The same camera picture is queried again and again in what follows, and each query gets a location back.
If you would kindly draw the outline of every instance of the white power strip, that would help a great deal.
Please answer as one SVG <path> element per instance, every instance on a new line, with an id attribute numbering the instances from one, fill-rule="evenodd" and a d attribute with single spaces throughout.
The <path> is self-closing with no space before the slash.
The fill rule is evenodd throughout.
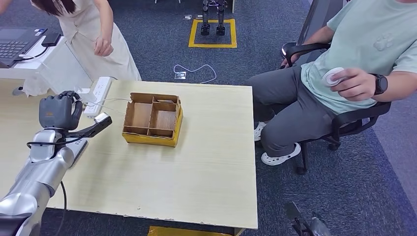
<path id="1" fill-rule="evenodd" d="M 86 109 L 84 110 L 84 114 L 88 118 L 94 118 L 101 111 L 101 105 L 104 103 L 104 99 L 106 99 L 107 93 L 109 92 L 110 85 L 112 84 L 112 78 L 110 77 L 100 77 L 97 81 L 97 84 L 92 92 L 95 96 L 95 101 L 91 101 L 87 104 Z"/>

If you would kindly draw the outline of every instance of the white dress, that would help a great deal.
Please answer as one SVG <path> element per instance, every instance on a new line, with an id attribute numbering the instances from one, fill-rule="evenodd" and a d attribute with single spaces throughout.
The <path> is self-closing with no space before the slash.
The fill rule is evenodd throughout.
<path id="1" fill-rule="evenodd" d="M 107 57 L 94 54 L 95 41 L 101 34 L 100 13 L 93 0 L 73 0 L 76 8 L 70 14 L 62 7 L 57 16 L 62 32 L 78 60 L 92 80 L 110 76 L 118 80 L 140 81 L 141 76 L 119 28 L 113 23 L 113 52 Z"/>

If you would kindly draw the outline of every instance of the gray pants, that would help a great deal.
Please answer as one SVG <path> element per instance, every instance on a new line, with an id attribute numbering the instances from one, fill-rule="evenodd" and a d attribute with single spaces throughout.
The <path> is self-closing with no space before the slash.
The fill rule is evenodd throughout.
<path id="1" fill-rule="evenodd" d="M 255 121 L 269 121 L 261 143 L 269 157 L 294 151 L 294 143 L 331 132 L 335 114 L 301 82 L 301 67 L 275 70 L 250 78 Z"/>

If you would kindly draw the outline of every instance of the white cord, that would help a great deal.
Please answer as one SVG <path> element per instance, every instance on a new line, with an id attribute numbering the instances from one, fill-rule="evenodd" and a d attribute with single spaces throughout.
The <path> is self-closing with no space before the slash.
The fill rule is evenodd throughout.
<path id="1" fill-rule="evenodd" d="M 103 105 L 100 105 L 99 103 L 100 102 L 103 102 L 103 101 L 106 101 L 106 100 L 126 100 L 126 101 L 131 101 L 130 99 L 126 99 L 126 98 L 107 98 L 107 99 L 104 99 L 104 100 L 101 100 L 101 101 L 98 101 L 97 103 L 95 103 L 95 102 L 91 102 L 91 101 L 87 101 L 87 102 L 91 102 L 92 104 L 94 104 L 94 105 L 97 105 L 97 106 L 100 106 L 100 107 L 104 107 L 104 108 L 107 108 L 107 109 L 109 109 L 109 110 L 112 110 L 112 111 L 115 111 L 115 112 L 118 112 L 118 113 L 122 113 L 122 114 L 126 114 L 125 112 L 121 112 L 121 111 L 118 111 L 118 110 L 115 110 L 115 109 L 113 109 L 113 108 L 110 108 L 110 107 L 106 107 L 106 106 L 103 106 Z"/>
<path id="2" fill-rule="evenodd" d="M 104 102 L 104 101 L 107 101 L 107 100 L 126 100 L 126 101 L 132 101 L 132 99 L 126 99 L 126 98 L 107 98 L 107 99 L 103 99 L 101 101 L 98 101 L 97 103 Z"/>
<path id="3" fill-rule="evenodd" d="M 182 69 L 184 69 L 184 70 L 187 70 L 188 72 L 196 72 L 197 70 L 199 70 L 199 69 L 201 69 L 201 68 L 203 68 L 203 67 L 205 67 L 205 66 L 210 67 L 210 69 L 214 72 L 214 78 L 213 78 L 213 79 L 211 79 L 211 80 L 207 80 L 207 81 L 201 82 L 200 84 L 206 84 L 206 83 L 209 83 L 209 82 L 211 82 L 211 81 L 213 81 L 213 80 L 215 80 L 215 79 L 217 78 L 216 71 L 213 69 L 213 67 L 211 67 L 211 66 L 210 66 L 210 65 L 208 65 L 208 64 L 205 64 L 205 65 L 201 66 L 200 68 L 198 68 L 198 69 L 196 69 L 196 70 L 189 70 L 189 69 L 185 68 L 185 67 L 184 67 L 184 66 L 182 66 L 182 65 L 178 65 L 178 64 L 176 64 L 176 65 L 174 66 L 174 73 L 177 73 L 177 72 L 175 71 L 175 68 L 176 68 L 177 66 L 181 67 L 181 68 L 182 68 Z"/>
<path id="4" fill-rule="evenodd" d="M 36 57 L 33 57 L 33 56 L 29 56 L 29 55 L 26 55 L 26 54 L 20 54 L 19 55 L 19 57 L 21 57 L 21 58 L 31 58 L 31 59 L 35 59 L 35 60 L 37 60 L 37 61 L 39 61 L 42 65 L 44 65 L 46 68 L 48 68 L 48 70 L 51 70 L 45 63 L 43 63 L 43 61 L 41 61 L 39 58 L 36 58 Z"/>

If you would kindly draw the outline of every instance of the long dark hair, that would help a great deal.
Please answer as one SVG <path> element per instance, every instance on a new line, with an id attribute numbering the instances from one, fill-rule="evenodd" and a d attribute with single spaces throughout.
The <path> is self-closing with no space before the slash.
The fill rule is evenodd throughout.
<path id="1" fill-rule="evenodd" d="M 68 13 L 74 13 L 75 11 L 73 0 L 32 0 L 32 2 L 41 10 L 55 16 L 61 16 L 64 10 Z"/>

